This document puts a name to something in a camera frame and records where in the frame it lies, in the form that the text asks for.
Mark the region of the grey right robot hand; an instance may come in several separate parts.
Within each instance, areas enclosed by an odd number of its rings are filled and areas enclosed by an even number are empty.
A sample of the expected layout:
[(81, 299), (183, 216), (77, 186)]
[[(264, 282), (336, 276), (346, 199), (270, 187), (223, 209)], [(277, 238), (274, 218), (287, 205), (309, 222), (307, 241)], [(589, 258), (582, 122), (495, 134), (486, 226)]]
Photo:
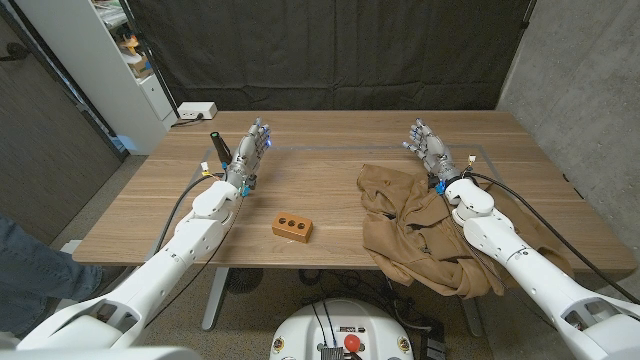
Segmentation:
[(420, 118), (410, 127), (409, 139), (403, 147), (414, 153), (430, 174), (441, 181), (449, 181), (461, 174), (449, 147)]

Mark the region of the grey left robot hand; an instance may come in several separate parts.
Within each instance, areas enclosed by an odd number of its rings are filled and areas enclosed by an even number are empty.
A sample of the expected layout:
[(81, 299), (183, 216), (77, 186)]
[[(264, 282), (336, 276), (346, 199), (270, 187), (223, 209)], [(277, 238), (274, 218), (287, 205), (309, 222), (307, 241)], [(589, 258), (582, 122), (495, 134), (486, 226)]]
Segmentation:
[(240, 192), (254, 190), (260, 161), (271, 146), (270, 134), (269, 125), (258, 117), (241, 139), (225, 170), (223, 180), (234, 185)]

